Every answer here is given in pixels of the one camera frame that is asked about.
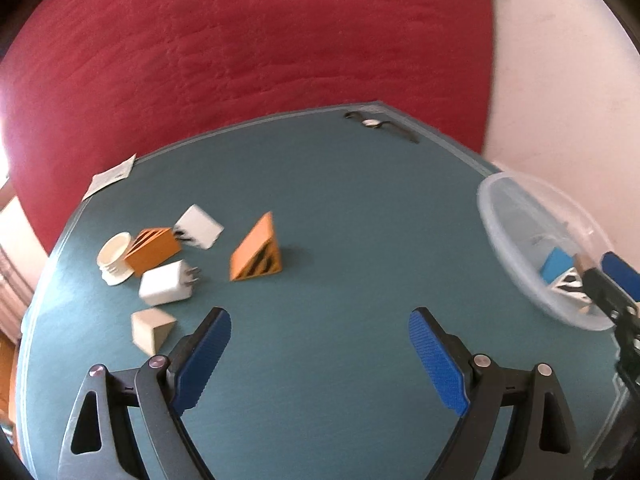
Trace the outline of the white black striped wedge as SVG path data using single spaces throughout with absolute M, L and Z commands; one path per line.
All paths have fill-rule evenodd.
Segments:
M 550 285 L 552 292 L 580 302 L 591 304 L 591 298 L 582 287 L 582 277 L 575 268 L 569 268 L 558 276 Z

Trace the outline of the light wooden wedge block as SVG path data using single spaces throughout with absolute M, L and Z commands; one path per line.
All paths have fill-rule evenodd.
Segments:
M 159 308 L 149 308 L 131 315 L 134 345 L 147 356 L 155 356 L 177 324 L 177 319 Z

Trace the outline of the blue wedge block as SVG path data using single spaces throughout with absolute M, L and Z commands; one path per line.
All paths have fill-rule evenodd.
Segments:
M 563 249 L 555 247 L 552 249 L 544 264 L 539 270 L 541 278 L 548 285 L 552 284 L 559 276 L 573 267 L 573 257 Z

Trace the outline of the white power adapter plug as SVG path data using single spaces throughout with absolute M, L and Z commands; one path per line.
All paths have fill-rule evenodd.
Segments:
M 200 279 L 201 269 L 186 260 L 158 266 L 142 274 L 140 299 L 150 307 L 189 299 Z

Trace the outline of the orange black striped wedge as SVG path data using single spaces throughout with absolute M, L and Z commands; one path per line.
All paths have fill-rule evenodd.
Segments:
M 268 211 L 256 222 L 231 255 L 230 280 L 245 281 L 281 271 L 280 246 L 274 230 L 272 212 Z

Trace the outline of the clear plastic bowl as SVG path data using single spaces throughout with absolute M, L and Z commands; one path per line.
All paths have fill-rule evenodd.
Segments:
M 553 248 L 580 252 L 600 263 L 614 249 L 591 214 L 539 178 L 503 171 L 480 182 L 477 208 L 498 260 L 518 289 L 538 308 L 569 326 L 603 332 L 613 322 L 591 301 L 581 304 L 552 292 L 539 270 Z

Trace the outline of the white threaded plastic cap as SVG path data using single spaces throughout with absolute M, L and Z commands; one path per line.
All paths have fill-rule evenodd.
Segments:
M 108 286 L 122 284 L 134 274 L 134 270 L 125 261 L 125 255 L 131 245 L 131 235 L 128 232 L 120 232 L 112 236 L 96 256 L 96 265 L 101 271 L 102 280 Z

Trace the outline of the orange block striped top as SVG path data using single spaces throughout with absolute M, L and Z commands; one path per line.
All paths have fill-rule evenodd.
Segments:
M 181 245 L 171 228 L 149 228 L 136 236 L 124 260 L 134 275 L 141 278 L 144 272 L 160 266 L 178 252 Z

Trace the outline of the white wedge striped side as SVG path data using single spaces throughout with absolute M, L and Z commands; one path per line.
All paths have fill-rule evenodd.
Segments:
M 224 227 L 198 205 L 190 206 L 172 228 L 181 243 L 207 250 L 218 240 Z

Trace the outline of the patterned sheer curtain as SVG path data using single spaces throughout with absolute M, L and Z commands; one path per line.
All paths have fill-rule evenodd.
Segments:
M 21 322 L 32 302 L 34 289 L 1 249 L 1 330 L 10 339 L 21 333 Z

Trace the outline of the white paper sheet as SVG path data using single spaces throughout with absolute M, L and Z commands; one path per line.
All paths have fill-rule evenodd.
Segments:
M 100 174 L 95 174 L 91 179 L 88 190 L 85 192 L 84 196 L 82 196 L 81 200 L 88 200 L 89 197 L 100 192 L 104 188 L 107 188 L 118 181 L 127 179 L 132 168 L 134 168 L 136 159 L 137 155 L 133 154 L 117 166 L 107 169 Z

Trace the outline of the red quilted sofa back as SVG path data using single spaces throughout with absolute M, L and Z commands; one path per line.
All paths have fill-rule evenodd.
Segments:
M 477 151 L 491 0 L 42 0 L 1 62 L 2 140 L 51 250 L 91 178 L 274 113 L 381 101 Z

